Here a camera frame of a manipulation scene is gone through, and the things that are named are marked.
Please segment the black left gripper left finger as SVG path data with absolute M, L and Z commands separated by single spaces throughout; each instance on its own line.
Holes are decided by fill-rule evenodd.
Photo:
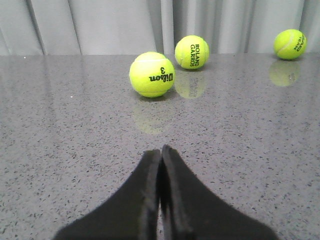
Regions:
M 160 150 L 146 151 L 125 183 L 102 205 L 62 228 L 56 240 L 155 240 Z

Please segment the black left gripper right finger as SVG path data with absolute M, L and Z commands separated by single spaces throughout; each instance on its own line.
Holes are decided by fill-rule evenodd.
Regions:
M 211 192 L 178 151 L 162 148 L 159 190 L 167 240 L 276 240 L 267 225 L 235 209 Z

